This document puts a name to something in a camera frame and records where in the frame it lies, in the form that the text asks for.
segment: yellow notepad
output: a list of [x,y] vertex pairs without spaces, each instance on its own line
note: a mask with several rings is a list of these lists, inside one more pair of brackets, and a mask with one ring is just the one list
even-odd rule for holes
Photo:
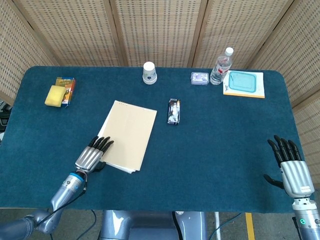
[[128,173],[139,171],[156,114],[156,110],[114,101],[99,132],[99,137],[110,136],[114,141],[102,161]]

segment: white bottle cap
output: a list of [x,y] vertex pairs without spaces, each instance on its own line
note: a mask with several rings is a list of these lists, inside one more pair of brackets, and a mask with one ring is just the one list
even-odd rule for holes
[[152,61],[147,61],[143,64],[143,69],[146,71],[152,71],[155,69],[155,64]]
[[226,56],[231,56],[233,53],[234,53],[234,49],[232,47],[227,47],[224,52]]

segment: blue table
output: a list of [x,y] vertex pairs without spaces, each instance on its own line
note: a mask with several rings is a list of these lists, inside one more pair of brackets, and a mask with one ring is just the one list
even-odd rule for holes
[[[285,81],[265,70],[265,99],[226,96],[222,85],[191,85],[191,72],[141,67],[36,66],[24,75],[0,146],[0,207],[46,208],[115,100],[157,110],[140,172],[107,166],[89,175],[70,207],[105,210],[290,212],[292,199],[269,185],[281,179],[267,139],[301,148]],[[75,77],[71,106],[44,104],[56,77]],[[179,125],[167,124],[170,98],[181,99]]]

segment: white cup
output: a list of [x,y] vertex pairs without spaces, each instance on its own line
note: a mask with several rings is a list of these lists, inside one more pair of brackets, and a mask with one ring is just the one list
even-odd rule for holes
[[147,61],[143,64],[143,75],[142,79],[145,84],[154,84],[157,81],[157,73],[155,64],[151,61]]

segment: robotic arm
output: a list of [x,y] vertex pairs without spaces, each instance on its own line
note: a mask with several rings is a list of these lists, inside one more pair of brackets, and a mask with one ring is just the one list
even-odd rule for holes
[[[91,172],[99,172],[105,167],[106,163],[101,162],[100,159],[114,143],[114,141],[108,142],[109,139],[110,137],[101,137],[98,139],[98,136],[96,136],[82,151],[75,162],[76,170],[69,174],[51,199],[53,212],[49,213],[43,209],[37,209],[24,218],[0,225],[0,240],[24,240],[27,239],[34,230],[44,234],[51,234],[58,226],[64,210],[63,208],[86,193],[88,174]],[[72,199],[82,185],[82,192]]]
[[295,217],[292,218],[300,240],[320,240],[320,215],[315,201],[309,199],[315,192],[310,172],[302,161],[297,145],[289,140],[274,136],[277,145],[268,140],[272,147],[282,181],[272,179],[264,174],[265,180],[278,188],[284,189],[292,198]]

